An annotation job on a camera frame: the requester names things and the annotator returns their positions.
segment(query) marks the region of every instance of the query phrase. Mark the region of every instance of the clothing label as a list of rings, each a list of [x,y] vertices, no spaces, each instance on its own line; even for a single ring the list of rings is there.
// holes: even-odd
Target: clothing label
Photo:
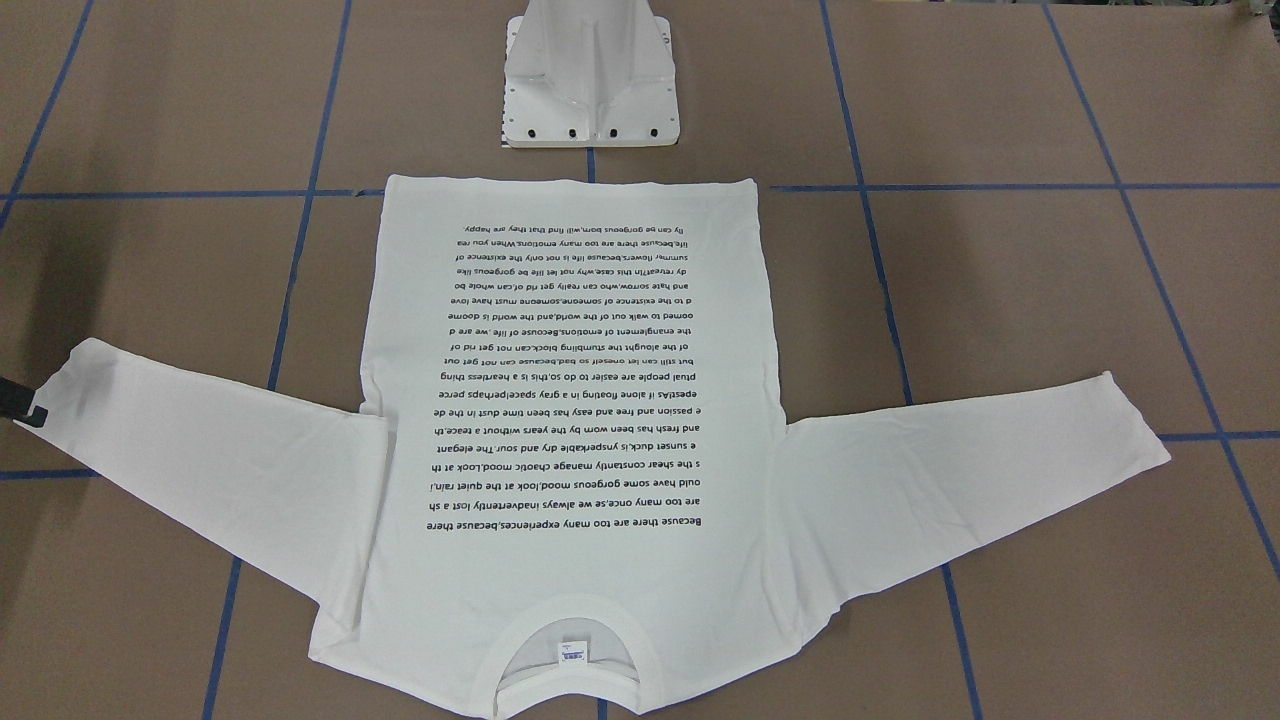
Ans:
[[[559,664],[561,665],[586,665],[588,657],[588,643],[586,641],[572,641],[567,643],[561,643]]]

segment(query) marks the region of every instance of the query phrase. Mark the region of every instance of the grid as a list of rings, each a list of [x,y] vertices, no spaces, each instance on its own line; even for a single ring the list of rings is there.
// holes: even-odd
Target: grid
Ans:
[[[352,17],[353,0],[346,0],[343,4],[343,13],[340,27],[338,29],[337,46],[333,51],[333,61],[329,69],[328,91],[324,100],[324,108],[321,111],[319,133],[315,138],[315,151],[311,161],[311,170],[307,186],[305,188],[280,188],[280,190],[225,190],[225,191],[131,191],[131,192],[23,192],[23,183],[28,174],[32,159],[36,150],[41,142],[41,136],[46,128],[49,118],[58,104],[59,95],[61,92],[64,81],[68,73],[72,70],[77,50],[81,45],[81,40],[86,33],[86,28],[92,24],[95,0],[87,0],[83,5],[83,10],[79,15],[78,24],[76,26],[74,35],[72,37],[70,45],[67,49],[65,59],[58,73],[56,81],[54,82],[47,101],[45,102],[44,110],[40,114],[40,119],[36,124],[35,132],[32,133],[29,142],[27,143],[26,152],[22,158],[20,167],[9,191],[4,195],[4,206],[0,210],[0,233],[3,233],[9,217],[15,205],[26,201],[61,201],[61,200],[104,200],[104,201],[148,201],[148,200],[205,200],[205,199],[252,199],[252,197],[296,197],[303,201],[301,218],[297,227],[297,238],[293,247],[292,261],[289,266],[288,279],[284,287],[284,300],[280,307],[279,328],[275,340],[274,354],[271,359],[270,373],[268,378],[266,387],[269,389],[276,389],[284,348],[288,341],[289,332],[289,316],[291,316],[291,302],[293,299],[293,290],[298,279],[298,268],[302,261],[307,233],[311,223],[312,205],[314,200],[319,197],[365,197],[365,196],[381,196],[383,190],[380,188],[324,188],[320,187],[320,169],[321,160],[325,151],[326,133],[329,129],[330,115],[333,110],[334,97],[339,87],[339,81],[342,77],[343,65],[343,51],[347,42],[347,32]],[[1089,127],[1092,128],[1093,136],[1097,141],[1098,149],[1106,160],[1106,165],[1111,174],[1111,182],[1094,182],[1094,183],[869,183],[865,179],[863,168],[863,156],[859,150],[859,137],[854,127],[854,113],[851,111],[851,100],[846,96],[846,83],[841,70],[841,55],[837,47],[837,40],[832,31],[832,20],[829,15],[827,0],[818,0],[814,22],[822,23],[822,29],[826,36],[827,51],[831,60],[831,72],[833,86],[836,90],[835,97],[838,99],[838,105],[844,120],[844,129],[847,137],[849,145],[849,160],[852,165],[852,172],[856,178],[852,184],[774,184],[769,190],[777,193],[833,193],[833,195],[847,195],[856,196],[858,205],[860,206],[863,220],[865,223],[865,229],[869,240],[869,252],[873,259],[876,277],[879,283],[883,304],[884,304],[884,322],[887,323],[888,333],[892,341],[892,346],[896,354],[897,370],[901,382],[901,397],[905,404],[911,405],[915,402],[913,397],[911,377],[910,377],[910,363],[908,354],[904,351],[902,340],[899,331],[899,320],[893,309],[893,295],[890,287],[888,273],[886,270],[886,260],[882,255],[881,240],[877,232],[877,222],[873,211],[872,197],[879,193],[911,193],[911,192],[977,192],[977,191],[997,191],[997,192],[1043,192],[1043,191],[1107,191],[1117,193],[1120,201],[1124,205],[1125,213],[1128,215],[1129,223],[1133,229],[1133,240],[1140,249],[1142,256],[1146,261],[1147,269],[1149,270],[1151,281],[1155,283],[1158,292],[1160,300],[1164,305],[1164,310],[1167,314],[1167,320],[1171,325],[1174,334],[1176,336],[1178,345],[1180,346],[1183,359],[1194,378],[1196,388],[1199,393],[1199,398],[1203,402],[1204,410],[1208,414],[1210,421],[1212,424],[1212,432],[1201,433],[1164,433],[1161,439],[1167,443],[1211,443],[1216,445],[1225,457],[1230,471],[1236,482],[1240,500],[1243,501],[1243,512],[1247,512],[1249,520],[1256,529],[1257,541],[1261,544],[1261,550],[1266,553],[1266,557],[1271,565],[1272,571],[1276,578],[1280,579],[1280,557],[1277,557],[1275,543],[1272,537],[1263,521],[1262,514],[1260,512],[1258,505],[1254,500],[1253,489],[1251,488],[1249,479],[1236,457],[1235,445],[1240,441],[1276,441],[1280,439],[1280,428],[1228,428],[1224,420],[1220,418],[1215,400],[1210,392],[1208,384],[1203,377],[1201,366],[1197,361],[1196,352],[1193,350],[1192,341],[1188,338],[1184,331],[1183,322],[1179,318],[1178,305],[1174,295],[1167,288],[1165,279],[1161,273],[1161,268],[1157,263],[1155,254],[1152,252],[1147,237],[1143,232],[1142,223],[1139,222],[1138,214],[1134,210],[1133,201],[1130,199],[1130,191],[1158,191],[1158,192],[1179,192],[1179,191],[1197,191],[1197,190],[1213,190],[1213,191],[1248,191],[1248,190],[1280,190],[1280,182],[1170,182],[1170,183],[1156,183],[1156,182],[1125,182],[1117,169],[1116,161],[1112,158],[1111,150],[1107,145],[1107,140],[1103,136],[1102,128],[1098,123],[1094,110],[1091,105],[1087,88],[1082,82],[1079,74],[1076,73],[1075,64],[1068,42],[1064,40],[1062,33],[1059,29],[1057,22],[1055,19],[1053,10],[1050,5],[1043,5],[1043,18],[1047,23],[1056,47],[1061,55],[1062,64],[1070,76],[1071,83],[1079,96],[1080,111],[1087,117]],[[585,164],[586,164],[586,178],[588,182],[596,182],[596,165],[598,156],[591,149],[585,151]],[[74,479],[74,478],[93,478],[96,474],[91,470],[83,469],[61,469],[61,470],[0,470],[0,480],[41,480],[41,479]],[[207,691],[205,694],[205,705],[202,711],[204,719],[211,719],[216,715],[216,700],[219,691],[219,680],[221,676],[223,660],[227,651],[227,639],[232,626],[236,609],[236,598],[238,592],[238,583],[241,577],[242,562],[239,559],[233,559],[229,569],[225,597],[223,601],[223,612],[218,629],[218,639],[214,650],[214,656],[210,664]],[[975,720],[983,717],[983,703],[979,683],[977,680],[973,660],[969,652],[969,644],[965,633],[964,614],[961,610],[960,593],[956,589],[956,583],[952,575],[952,569],[948,565],[941,568],[941,575],[946,591],[947,605],[951,611],[951,621],[955,632],[955,642],[961,659],[965,687],[968,689],[969,703],[972,715]],[[596,706],[598,717],[607,717],[609,714],[609,707],[604,701],[598,701]]]

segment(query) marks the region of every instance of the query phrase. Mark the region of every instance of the shirt sleeve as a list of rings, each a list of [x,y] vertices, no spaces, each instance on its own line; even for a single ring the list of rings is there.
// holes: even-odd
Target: shirt sleeve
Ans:
[[[388,425],[86,340],[36,393],[33,433],[349,626]]]
[[[801,624],[1169,460],[1110,373],[1016,395],[801,420],[773,471]]]

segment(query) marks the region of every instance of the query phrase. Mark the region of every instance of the cardboard surface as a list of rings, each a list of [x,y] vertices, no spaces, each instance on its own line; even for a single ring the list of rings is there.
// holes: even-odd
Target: cardboard surface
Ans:
[[[5,4],[0,187],[19,195],[0,211],[0,373],[40,384],[96,334],[265,387],[279,351],[279,391],[353,410],[380,210],[356,191],[393,172],[755,177],[788,420],[901,405],[904,368],[918,402],[1111,369],[1175,460],[960,559],[950,587],[933,571],[858,600],[799,657],[662,714],[1280,706],[1280,47],[1266,20],[1239,6],[653,8],[672,22],[681,141],[589,154],[498,147],[503,29],[522,1],[357,1],[343,26],[339,1],[100,0],[74,54],[83,5]],[[448,716],[310,662],[311,603],[252,568],[219,652],[230,557],[77,474],[0,428],[6,717]],[[573,697],[527,716],[600,711]]]

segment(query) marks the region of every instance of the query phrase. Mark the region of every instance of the blue tape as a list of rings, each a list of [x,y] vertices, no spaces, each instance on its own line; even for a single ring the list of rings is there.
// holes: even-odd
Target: blue tape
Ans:
[[[1151,246],[1147,243],[1147,236],[1142,231],[1142,224],[1138,222],[1138,214],[1133,209],[1133,202],[1129,200],[1129,192],[1126,191],[1124,183],[1120,181],[1120,172],[1116,169],[1115,160],[1111,156],[1111,150],[1107,147],[1107,141],[1102,137],[1102,128],[1098,126],[1098,119],[1093,114],[1093,106],[1089,105],[1089,97],[1084,92],[1084,86],[1080,83],[1080,77],[1075,72],[1075,63],[1071,61],[1071,55],[1066,50],[1066,42],[1062,40],[1062,33],[1057,29],[1057,23],[1053,20],[1053,13],[1050,10],[1048,5],[1041,5],[1044,13],[1044,18],[1048,20],[1050,31],[1053,33],[1053,41],[1057,42],[1057,50],[1062,55],[1062,61],[1066,64],[1066,72],[1071,76],[1071,83],[1075,86],[1075,92],[1080,97],[1080,104],[1084,106],[1084,114],[1089,118],[1089,126],[1093,128],[1093,136],[1098,141],[1098,147],[1102,150],[1102,156],[1107,161],[1107,167],[1111,169],[1111,177],[1115,179],[1116,187],[1120,192],[1120,200],[1124,202],[1125,213],[1129,215],[1129,224],[1133,225],[1134,236],[1138,238],[1138,246],[1142,249],[1143,259],[1147,261],[1147,269],[1151,272],[1151,278],[1156,283],[1156,291],[1160,293],[1160,300],[1165,305],[1165,313],[1169,315],[1169,322],[1172,324],[1174,334],[1178,336],[1178,343],[1183,348],[1183,356],[1187,359],[1187,365],[1192,370],[1192,377],[1196,379],[1196,387],[1199,389],[1201,400],[1204,402],[1204,409],[1208,411],[1210,421],[1213,424],[1215,436],[1219,443],[1222,446],[1222,454],[1226,455],[1226,461],[1231,466],[1231,474],[1235,477],[1235,484],[1240,489],[1240,496],[1244,498],[1244,505],[1249,511],[1249,518],[1253,520],[1253,527],[1258,533],[1258,538],[1262,541],[1262,547],[1267,553],[1267,559],[1271,561],[1271,570],[1275,573],[1276,579],[1280,579],[1280,556],[1276,555],[1275,543],[1271,541],[1271,533],[1267,532],[1266,523],[1262,520],[1262,514],[1258,511],[1257,502],[1253,500],[1253,492],[1249,489],[1249,483],[1244,478],[1243,470],[1235,459],[1235,451],[1231,448],[1231,438],[1222,428],[1222,420],[1217,414],[1217,407],[1213,405],[1213,397],[1208,392],[1208,383],[1204,382],[1204,375],[1201,373],[1199,364],[1196,361],[1196,354],[1192,352],[1190,341],[1187,338],[1187,333],[1183,331],[1183,323],[1178,319],[1178,311],[1174,309],[1174,301],[1169,295],[1169,290],[1165,286],[1165,279],[1160,274],[1160,268],[1156,265],[1156,258],[1151,252]]]
[[[307,181],[306,200],[302,202],[302,220],[298,223],[298,237],[293,245],[293,260],[289,264],[289,281],[284,286],[284,304],[280,307],[280,324],[275,336],[275,351],[271,355],[271,372],[266,388],[275,389],[280,380],[280,364],[284,360],[284,341],[289,332],[289,307],[293,302],[293,287],[298,282],[298,266],[307,242],[307,229],[311,225],[311,205],[316,197],[316,184],[320,181],[320,161],[324,159],[324,142],[329,135],[329,117],[333,113],[333,99],[338,92],[338,74],[342,72],[342,53],[347,45],[347,27],[351,24],[351,0],[343,4],[342,26],[338,28],[338,47],[329,72],[329,90],[324,99],[324,113],[320,115],[320,133],[316,136],[316,149],[311,158],[311,179]]]
[[[18,200],[216,200],[223,197],[305,197],[306,190],[174,190],[129,192],[22,192]]]
[[[284,288],[284,302],[280,307],[280,325],[275,336],[275,351],[271,356],[271,373],[268,377],[268,389],[275,389],[280,379],[280,360],[284,356],[284,342],[289,332],[289,305],[293,299],[293,287],[298,282],[298,265],[302,261],[302,250],[306,247],[307,227],[311,223],[311,205],[315,200],[316,183],[320,179],[320,161],[324,159],[324,143],[329,132],[329,117],[333,113],[333,99],[338,91],[338,76],[342,72],[342,53],[347,45],[347,28],[351,24],[351,0],[346,0],[342,8],[342,24],[338,29],[338,46],[334,49],[333,69],[329,72],[329,90],[325,94],[324,113],[320,117],[320,132],[316,136],[315,155],[311,159],[311,178],[307,181],[306,200],[302,204],[302,219],[298,222],[298,237],[293,245],[293,260],[289,265],[289,279]],[[232,560],[230,575],[227,579],[227,597],[223,601],[223,618],[218,628],[218,644],[214,647],[214,661],[209,669],[209,688],[205,692],[204,720],[214,716],[214,705],[218,701],[218,683],[223,674],[223,659],[227,655],[227,635],[230,632],[232,615],[236,610],[236,591],[239,584],[241,559]]]
[[[978,679],[973,673],[973,660],[969,657],[969,637],[964,632],[964,618],[960,616],[960,596],[951,577],[951,564],[942,564],[942,584],[947,591],[947,605],[951,606],[951,625],[955,628],[956,644],[960,646],[960,665],[964,666],[965,685],[969,688],[969,706],[973,720],[982,720],[982,698],[978,697]]]
[[[73,468],[69,470],[0,470],[0,482],[4,480],[68,480],[78,478],[99,478],[96,471],[88,468]]]
[[[1280,439],[1280,430],[1244,430],[1225,433],[1164,433],[1157,436],[1160,442],[1221,442],[1238,439]]]
[[[227,635],[232,630],[232,614],[236,611],[236,591],[239,588],[239,570],[243,562],[232,557],[232,570],[227,577],[227,594],[223,597],[223,616],[218,621],[218,641],[214,643],[214,661],[209,669],[209,687],[205,688],[205,708],[201,720],[212,720],[214,703],[218,701],[218,683],[223,678],[223,659],[227,657]]]
[[[778,192],[859,192],[861,184],[771,184]]]
[[[4,208],[0,208],[0,232],[4,231],[5,223],[9,222],[9,213],[13,211],[13,202],[18,191],[22,190],[22,181],[27,178],[27,170],[31,169],[31,159],[36,155],[36,147],[40,145],[40,137],[45,133],[45,126],[49,124],[49,115],[52,114],[58,96],[63,92],[63,83],[67,82],[67,73],[72,69],[72,61],[76,59],[79,41],[84,37],[84,26],[88,24],[88,15],[92,9],[93,0],[86,0],[84,9],[81,10],[79,22],[76,24],[76,33],[72,35],[70,47],[67,49],[67,56],[63,58],[63,67],[58,70],[58,79],[54,81],[54,87],[49,91],[49,99],[45,100],[45,109],[41,110],[40,119],[36,120],[36,131],[31,133],[31,142],[27,143],[27,151],[22,155],[22,164],[18,165],[18,174],[13,178],[9,197],[5,199]]]
[[[1125,190],[1280,190],[1280,182],[1126,182]]]
[[[914,404],[911,397],[911,379],[906,369],[906,356],[902,352],[902,342],[897,332],[897,320],[893,315],[893,300],[890,295],[888,278],[884,273],[884,260],[881,255],[879,238],[876,233],[876,219],[872,215],[870,196],[868,195],[867,178],[863,174],[861,155],[858,151],[858,137],[854,133],[854,118],[849,110],[849,99],[845,96],[845,79],[840,72],[840,58],[836,51],[836,38],[831,31],[831,14],[827,10],[827,0],[820,0],[822,24],[827,35],[827,53],[831,55],[831,69],[836,78],[836,90],[840,94],[840,110],[845,118],[845,133],[849,137],[849,154],[854,161],[854,176],[858,181],[856,191],[863,205],[863,218],[867,222],[867,237],[872,247],[872,259],[876,263],[876,278],[881,283],[884,296],[884,318],[888,323],[890,337],[893,341],[893,351],[897,354],[899,373],[902,378],[902,398],[908,405]],[[964,670],[965,687],[969,689],[969,706],[974,720],[982,720],[982,698],[978,694],[978,680],[973,671],[973,661],[969,657],[969,642],[965,638],[964,618],[960,614],[960,598],[955,592],[951,580],[951,566],[942,565],[942,579],[947,591],[947,605],[951,609],[951,623],[956,633],[956,647],[960,652],[960,664]]]
[[[827,12],[827,0],[820,0],[822,26],[827,33],[827,53],[831,55],[831,72],[836,78],[836,92],[840,95],[840,111],[845,118],[845,135],[849,138],[849,155],[854,161],[854,176],[858,179],[858,195],[863,204],[863,219],[867,222],[867,237],[872,246],[872,260],[876,263],[876,279],[879,281],[881,293],[884,296],[884,319],[888,323],[888,334],[893,341],[893,351],[897,354],[897,369],[902,379],[902,398],[908,405],[913,405],[911,380],[906,372],[906,357],[902,354],[902,341],[897,332],[897,319],[893,315],[893,299],[888,292],[888,277],[884,273],[884,259],[881,256],[879,237],[876,233],[876,219],[872,217],[872,201],[867,193],[867,181],[863,176],[861,154],[858,151],[858,137],[854,133],[854,117],[849,111],[849,99],[845,96],[845,77],[840,72],[840,56],[836,53],[836,38],[831,32],[831,14]]]
[[[869,184],[868,192],[972,192],[972,191],[1046,191],[1046,190],[1115,190],[1108,182],[984,182],[984,183],[905,183]]]

